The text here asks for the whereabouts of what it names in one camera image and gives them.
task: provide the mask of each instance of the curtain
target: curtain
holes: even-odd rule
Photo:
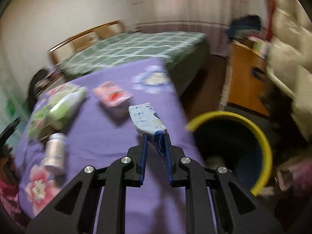
[[[12,145],[15,153],[15,149],[18,145],[19,139],[26,124],[29,121],[29,111],[25,99],[22,97],[21,90],[13,77],[13,74],[6,62],[3,49],[0,45],[0,133],[14,121],[17,117],[21,122],[17,126],[16,131],[9,138],[7,143]]]
[[[132,0],[137,29],[203,32],[211,53],[228,55],[225,34],[231,21],[247,14],[258,14],[259,0]]]

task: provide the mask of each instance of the green curtain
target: green curtain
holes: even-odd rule
[[[7,141],[15,149],[23,131],[29,121],[30,114],[26,100],[15,80],[11,68],[5,59],[4,51],[0,47],[0,133],[17,117],[21,123]]]

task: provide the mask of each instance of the white bottle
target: white bottle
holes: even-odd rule
[[[65,135],[55,133],[50,135],[46,143],[46,154],[43,166],[54,175],[64,174]]]

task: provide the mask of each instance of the headboard panel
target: headboard panel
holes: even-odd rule
[[[121,21],[109,22],[68,38],[51,48],[48,51],[48,55],[54,65],[56,65],[73,54],[92,46],[94,43],[98,42],[99,39],[106,39],[124,32],[126,32],[126,30]]]

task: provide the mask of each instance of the trash can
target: trash can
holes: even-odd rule
[[[208,166],[225,165],[255,196],[266,186],[272,170],[272,151],[261,129],[231,112],[209,112],[192,119],[196,147]]]

